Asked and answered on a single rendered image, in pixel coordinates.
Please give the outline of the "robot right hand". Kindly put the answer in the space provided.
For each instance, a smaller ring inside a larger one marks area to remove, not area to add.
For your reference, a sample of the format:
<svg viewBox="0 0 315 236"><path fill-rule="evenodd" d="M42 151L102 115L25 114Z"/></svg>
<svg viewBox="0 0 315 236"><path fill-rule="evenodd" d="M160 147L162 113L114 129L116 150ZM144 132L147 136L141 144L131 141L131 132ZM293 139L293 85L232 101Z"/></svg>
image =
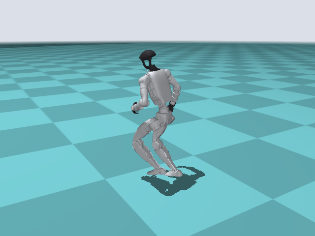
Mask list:
<svg viewBox="0 0 315 236"><path fill-rule="evenodd" d="M170 101L170 102L171 102L171 101ZM169 110L170 110L171 112L173 112L173 107L175 106L176 103L175 103L174 105L171 105L170 102L169 102L169 105L167 105L167 106L169 107Z"/></svg>

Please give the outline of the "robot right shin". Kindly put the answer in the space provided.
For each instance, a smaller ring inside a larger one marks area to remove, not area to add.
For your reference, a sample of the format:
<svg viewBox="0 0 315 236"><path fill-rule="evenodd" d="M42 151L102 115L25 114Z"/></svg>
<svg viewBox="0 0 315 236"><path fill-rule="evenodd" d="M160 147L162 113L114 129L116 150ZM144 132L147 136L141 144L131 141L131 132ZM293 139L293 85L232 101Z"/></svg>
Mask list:
<svg viewBox="0 0 315 236"><path fill-rule="evenodd" d="M161 141L162 142L162 141ZM162 148L160 148L159 150L154 149L154 151L157 153L157 155L160 157L160 159L166 163L166 165L172 170L172 171L176 171L176 166L173 163L172 159L171 159L171 155L169 154L167 148L164 146L163 142L162 142ZM178 169L177 169L178 170Z"/></svg>

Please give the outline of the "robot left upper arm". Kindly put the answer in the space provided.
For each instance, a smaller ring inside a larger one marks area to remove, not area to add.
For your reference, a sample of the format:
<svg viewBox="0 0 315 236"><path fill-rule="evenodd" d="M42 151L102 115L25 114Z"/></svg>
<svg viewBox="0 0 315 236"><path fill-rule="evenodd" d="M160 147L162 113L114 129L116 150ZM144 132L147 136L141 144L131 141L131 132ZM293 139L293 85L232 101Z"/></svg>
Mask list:
<svg viewBox="0 0 315 236"><path fill-rule="evenodd" d="M148 107L149 106L149 100L148 100L148 84L149 83L150 83L149 74L145 75L139 79L140 94L141 94L141 99L143 101L141 107Z"/></svg>

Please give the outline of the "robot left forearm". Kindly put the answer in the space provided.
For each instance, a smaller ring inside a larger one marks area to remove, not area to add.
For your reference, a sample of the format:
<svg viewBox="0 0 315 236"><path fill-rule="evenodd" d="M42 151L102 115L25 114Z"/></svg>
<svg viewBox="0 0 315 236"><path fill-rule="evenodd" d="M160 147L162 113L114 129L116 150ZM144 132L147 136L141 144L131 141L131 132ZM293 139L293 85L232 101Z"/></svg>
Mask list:
<svg viewBox="0 0 315 236"><path fill-rule="evenodd" d="M139 110L142 110L144 107L141 107L142 106L142 99L139 100L139 102L137 104L134 104L133 106L131 106L131 110L132 111L139 111Z"/></svg>

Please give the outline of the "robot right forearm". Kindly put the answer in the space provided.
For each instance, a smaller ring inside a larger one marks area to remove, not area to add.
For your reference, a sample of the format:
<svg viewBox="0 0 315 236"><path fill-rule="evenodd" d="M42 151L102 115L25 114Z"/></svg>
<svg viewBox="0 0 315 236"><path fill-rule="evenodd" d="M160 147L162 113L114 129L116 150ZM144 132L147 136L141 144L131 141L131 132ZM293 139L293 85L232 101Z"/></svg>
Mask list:
<svg viewBox="0 0 315 236"><path fill-rule="evenodd" d="M174 104L177 102L179 95L180 95L180 91L179 91L178 93L174 93L174 92L173 92L172 100L171 100L171 102L170 102L171 105L174 105Z"/></svg>

